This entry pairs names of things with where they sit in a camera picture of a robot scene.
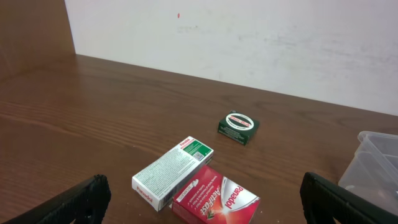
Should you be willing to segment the clear plastic container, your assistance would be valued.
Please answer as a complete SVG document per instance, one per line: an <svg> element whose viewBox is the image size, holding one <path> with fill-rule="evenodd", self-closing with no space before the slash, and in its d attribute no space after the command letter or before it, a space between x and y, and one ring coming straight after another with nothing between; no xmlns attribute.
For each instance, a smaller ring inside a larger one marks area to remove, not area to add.
<svg viewBox="0 0 398 224"><path fill-rule="evenodd" d="M362 131L338 185L397 215L397 136Z"/></svg>

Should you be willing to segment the white green Panadol box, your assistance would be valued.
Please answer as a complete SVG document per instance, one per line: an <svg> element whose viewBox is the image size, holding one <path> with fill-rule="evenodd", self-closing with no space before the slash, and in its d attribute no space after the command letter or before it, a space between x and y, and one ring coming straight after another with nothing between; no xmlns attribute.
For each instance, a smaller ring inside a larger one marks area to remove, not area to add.
<svg viewBox="0 0 398 224"><path fill-rule="evenodd" d="M189 136L135 174L132 189L158 212L211 161L213 153L212 148Z"/></svg>

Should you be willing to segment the red Panadol ActiFast box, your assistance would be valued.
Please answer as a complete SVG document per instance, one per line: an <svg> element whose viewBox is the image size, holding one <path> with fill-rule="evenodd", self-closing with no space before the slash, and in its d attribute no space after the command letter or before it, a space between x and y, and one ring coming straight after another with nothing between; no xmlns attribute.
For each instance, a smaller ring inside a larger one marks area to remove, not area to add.
<svg viewBox="0 0 398 224"><path fill-rule="evenodd" d="M172 211L186 223L248 224L261 198L203 166L173 198Z"/></svg>

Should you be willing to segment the dark green square box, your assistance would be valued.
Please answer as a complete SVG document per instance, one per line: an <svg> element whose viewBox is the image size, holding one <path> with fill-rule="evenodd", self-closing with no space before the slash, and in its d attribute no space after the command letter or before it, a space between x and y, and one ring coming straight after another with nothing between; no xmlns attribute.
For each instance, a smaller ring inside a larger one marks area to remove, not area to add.
<svg viewBox="0 0 398 224"><path fill-rule="evenodd" d="M259 125L259 121L236 110L231 110L219 121L218 132L246 146L255 135Z"/></svg>

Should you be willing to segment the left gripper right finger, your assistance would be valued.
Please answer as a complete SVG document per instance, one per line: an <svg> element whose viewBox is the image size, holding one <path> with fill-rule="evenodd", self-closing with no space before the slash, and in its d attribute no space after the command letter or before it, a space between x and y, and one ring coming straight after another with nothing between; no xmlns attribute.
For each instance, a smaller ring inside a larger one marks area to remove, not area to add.
<svg viewBox="0 0 398 224"><path fill-rule="evenodd" d="M305 173L300 197L308 224L397 224L397 215L313 172Z"/></svg>

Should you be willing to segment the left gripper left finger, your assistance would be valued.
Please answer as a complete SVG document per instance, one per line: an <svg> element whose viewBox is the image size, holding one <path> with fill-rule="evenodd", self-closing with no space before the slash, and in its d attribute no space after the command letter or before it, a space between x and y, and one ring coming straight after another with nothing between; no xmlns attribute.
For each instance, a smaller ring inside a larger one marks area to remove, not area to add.
<svg viewBox="0 0 398 224"><path fill-rule="evenodd" d="M107 177L98 174L5 223L101 223L110 200Z"/></svg>

